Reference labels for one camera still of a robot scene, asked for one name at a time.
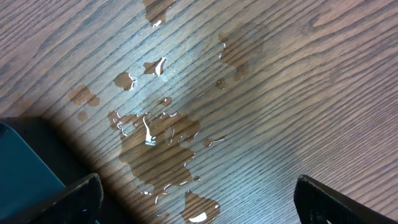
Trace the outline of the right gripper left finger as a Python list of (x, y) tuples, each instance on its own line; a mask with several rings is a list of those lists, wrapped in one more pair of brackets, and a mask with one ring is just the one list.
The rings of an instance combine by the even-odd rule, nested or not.
[(103, 201), (98, 174), (91, 173), (60, 193), (1, 221), (3, 224), (95, 223)]

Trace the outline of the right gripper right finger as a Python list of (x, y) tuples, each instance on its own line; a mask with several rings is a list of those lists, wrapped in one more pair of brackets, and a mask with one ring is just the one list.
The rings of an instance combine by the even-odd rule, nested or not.
[(297, 179), (294, 204), (301, 223), (397, 224), (307, 175)]

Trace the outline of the black water tray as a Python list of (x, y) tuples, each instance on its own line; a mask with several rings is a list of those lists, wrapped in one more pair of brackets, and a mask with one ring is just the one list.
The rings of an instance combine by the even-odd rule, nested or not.
[[(1, 119), (1, 221), (46, 200), (88, 174), (41, 118)], [(103, 190), (95, 223), (132, 223)]]

